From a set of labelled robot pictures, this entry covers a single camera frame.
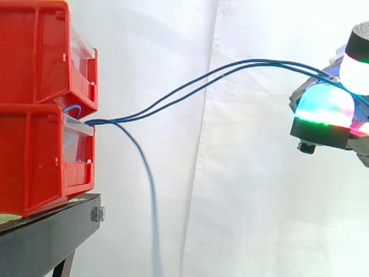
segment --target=robotic hand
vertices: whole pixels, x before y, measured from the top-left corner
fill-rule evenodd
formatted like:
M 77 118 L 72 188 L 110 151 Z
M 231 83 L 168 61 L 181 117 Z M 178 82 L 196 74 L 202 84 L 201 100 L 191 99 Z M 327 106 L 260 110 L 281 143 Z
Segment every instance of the robotic hand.
M 302 84 L 289 98 L 291 135 L 303 153 L 313 154 L 317 145 L 352 150 L 369 167 L 369 21 L 353 28 L 323 71 L 344 89 L 313 78 Z

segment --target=metal bolt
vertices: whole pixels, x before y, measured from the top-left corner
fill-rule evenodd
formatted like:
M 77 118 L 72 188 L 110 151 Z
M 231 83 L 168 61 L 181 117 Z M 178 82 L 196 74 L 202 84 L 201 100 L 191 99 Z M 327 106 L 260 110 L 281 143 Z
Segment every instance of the metal bolt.
M 91 220 L 93 222 L 103 222 L 105 220 L 105 207 L 93 207 L 91 210 Z

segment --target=led light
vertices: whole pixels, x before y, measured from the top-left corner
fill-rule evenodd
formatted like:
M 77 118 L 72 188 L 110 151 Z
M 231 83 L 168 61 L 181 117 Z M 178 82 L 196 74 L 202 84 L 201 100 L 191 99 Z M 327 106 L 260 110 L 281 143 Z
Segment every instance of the led light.
M 359 62 L 345 54 L 340 68 L 341 83 L 349 91 L 369 95 L 369 64 Z
M 327 84 L 317 84 L 302 96 L 295 117 L 305 121 L 349 128 L 355 103 L 342 89 Z

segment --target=red plastic drawer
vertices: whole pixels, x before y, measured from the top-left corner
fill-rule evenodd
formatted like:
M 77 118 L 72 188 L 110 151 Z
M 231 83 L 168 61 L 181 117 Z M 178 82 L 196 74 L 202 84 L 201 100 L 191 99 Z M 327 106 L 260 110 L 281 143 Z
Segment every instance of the red plastic drawer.
M 0 0 L 0 103 L 97 110 L 97 51 L 64 1 Z
M 66 117 L 56 105 L 0 104 L 0 214 L 29 216 L 93 189 L 95 130 Z

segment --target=black cylinder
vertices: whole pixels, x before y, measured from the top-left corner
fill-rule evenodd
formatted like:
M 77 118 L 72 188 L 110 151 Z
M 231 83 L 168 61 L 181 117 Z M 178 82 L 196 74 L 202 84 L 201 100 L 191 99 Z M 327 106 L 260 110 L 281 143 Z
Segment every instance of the black cylinder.
M 354 26 L 345 52 L 359 62 L 369 63 L 369 21 Z

